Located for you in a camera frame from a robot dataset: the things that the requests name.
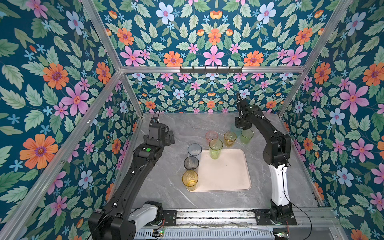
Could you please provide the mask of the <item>pink translucent short cup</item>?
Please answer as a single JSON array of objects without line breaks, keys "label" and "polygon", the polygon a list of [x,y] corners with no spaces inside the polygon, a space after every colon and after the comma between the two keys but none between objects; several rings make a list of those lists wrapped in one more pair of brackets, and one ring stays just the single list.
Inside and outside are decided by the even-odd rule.
[{"label": "pink translucent short cup", "polygon": [[208,131],[208,132],[205,134],[205,138],[206,138],[207,142],[209,143],[211,140],[218,139],[218,138],[219,138],[219,135],[218,135],[218,133],[215,132],[215,131]]}]

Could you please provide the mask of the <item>green translucent tall cup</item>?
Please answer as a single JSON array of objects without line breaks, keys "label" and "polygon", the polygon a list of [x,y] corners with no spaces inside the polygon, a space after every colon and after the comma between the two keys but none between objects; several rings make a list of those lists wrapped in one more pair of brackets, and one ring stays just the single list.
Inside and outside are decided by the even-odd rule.
[{"label": "green translucent tall cup", "polygon": [[210,147],[210,156],[212,159],[216,160],[219,158],[221,154],[221,150],[223,149],[223,142],[220,139],[212,139],[209,142]]}]

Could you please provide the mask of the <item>blue translucent tall cup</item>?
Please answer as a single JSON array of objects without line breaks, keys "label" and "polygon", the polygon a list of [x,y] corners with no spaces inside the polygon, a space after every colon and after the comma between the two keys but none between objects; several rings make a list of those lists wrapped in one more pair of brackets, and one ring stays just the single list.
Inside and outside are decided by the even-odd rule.
[{"label": "blue translucent tall cup", "polygon": [[199,160],[201,158],[202,151],[203,151],[203,149],[202,149],[202,146],[200,144],[193,143],[193,144],[188,146],[188,156],[189,157],[195,157]]}]

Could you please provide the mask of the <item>dark grey translucent cup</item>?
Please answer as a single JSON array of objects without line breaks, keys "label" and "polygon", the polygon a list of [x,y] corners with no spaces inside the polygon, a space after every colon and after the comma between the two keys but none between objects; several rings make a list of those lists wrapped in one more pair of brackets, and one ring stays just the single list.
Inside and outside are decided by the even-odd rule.
[{"label": "dark grey translucent cup", "polygon": [[184,160],[184,167],[188,171],[193,171],[199,167],[199,159],[194,156],[189,156]]}]

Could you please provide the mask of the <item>beige rectangular tray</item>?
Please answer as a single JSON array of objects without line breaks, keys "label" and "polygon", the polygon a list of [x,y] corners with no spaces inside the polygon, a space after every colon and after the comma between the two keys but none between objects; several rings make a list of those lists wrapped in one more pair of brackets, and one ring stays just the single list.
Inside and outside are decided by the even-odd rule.
[{"label": "beige rectangular tray", "polygon": [[198,168],[198,181],[189,192],[248,191],[252,187],[246,155],[243,150],[222,150],[218,159],[212,159],[209,150],[203,150]]}]

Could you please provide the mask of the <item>amber translucent tall cup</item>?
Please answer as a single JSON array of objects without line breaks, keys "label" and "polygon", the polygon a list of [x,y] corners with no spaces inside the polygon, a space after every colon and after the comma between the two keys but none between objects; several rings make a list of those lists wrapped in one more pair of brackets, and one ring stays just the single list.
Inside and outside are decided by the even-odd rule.
[{"label": "amber translucent tall cup", "polygon": [[182,182],[188,191],[194,191],[199,181],[198,174],[193,170],[186,171],[182,176]]}]

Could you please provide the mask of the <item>teal translucent short cup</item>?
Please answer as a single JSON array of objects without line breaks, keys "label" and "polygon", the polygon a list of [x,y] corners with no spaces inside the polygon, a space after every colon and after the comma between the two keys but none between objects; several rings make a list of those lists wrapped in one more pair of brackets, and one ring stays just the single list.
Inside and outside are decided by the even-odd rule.
[{"label": "teal translucent short cup", "polygon": [[231,132],[235,133],[237,138],[239,138],[240,135],[241,135],[242,129],[241,128],[237,128],[235,126],[235,124],[231,124]]}]

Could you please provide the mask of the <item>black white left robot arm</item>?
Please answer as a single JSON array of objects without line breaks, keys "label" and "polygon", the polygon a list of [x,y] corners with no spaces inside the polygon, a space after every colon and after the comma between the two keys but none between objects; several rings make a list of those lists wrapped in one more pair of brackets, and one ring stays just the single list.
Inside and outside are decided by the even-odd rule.
[{"label": "black white left robot arm", "polygon": [[149,134],[133,151],[133,159],[126,176],[99,212],[88,220],[93,240],[132,240],[136,232],[151,224],[163,223],[163,205],[147,201],[133,209],[134,201],[149,173],[163,154],[164,148],[174,144],[174,133],[157,117],[151,118]]}]

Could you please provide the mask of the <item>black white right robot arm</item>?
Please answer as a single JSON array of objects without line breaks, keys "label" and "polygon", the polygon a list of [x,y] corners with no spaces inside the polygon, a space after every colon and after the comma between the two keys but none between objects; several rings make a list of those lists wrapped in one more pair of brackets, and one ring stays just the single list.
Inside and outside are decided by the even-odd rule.
[{"label": "black white right robot arm", "polygon": [[272,179],[270,219],[280,223],[293,215],[293,204],[289,198],[287,168],[291,157],[291,137],[279,131],[257,105],[245,99],[237,100],[239,116],[235,118],[237,128],[248,130],[256,127],[266,141],[263,159],[269,165]]}]

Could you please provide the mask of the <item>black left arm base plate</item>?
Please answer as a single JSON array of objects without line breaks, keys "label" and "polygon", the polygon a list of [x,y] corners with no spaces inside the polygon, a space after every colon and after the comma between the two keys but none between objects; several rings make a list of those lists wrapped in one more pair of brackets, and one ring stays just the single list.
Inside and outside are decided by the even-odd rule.
[{"label": "black left arm base plate", "polygon": [[162,210],[158,212],[157,220],[159,221],[156,226],[176,226],[177,221],[177,214],[178,212],[176,210]]}]

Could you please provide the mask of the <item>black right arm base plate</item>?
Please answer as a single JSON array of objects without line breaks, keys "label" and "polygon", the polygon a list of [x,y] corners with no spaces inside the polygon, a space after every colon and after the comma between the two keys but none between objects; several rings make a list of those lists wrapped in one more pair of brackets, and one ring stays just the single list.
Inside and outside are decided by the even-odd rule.
[{"label": "black right arm base plate", "polygon": [[296,226],[298,224],[293,213],[279,215],[275,210],[271,212],[269,209],[253,209],[252,212],[255,214],[255,219],[258,226]]}]

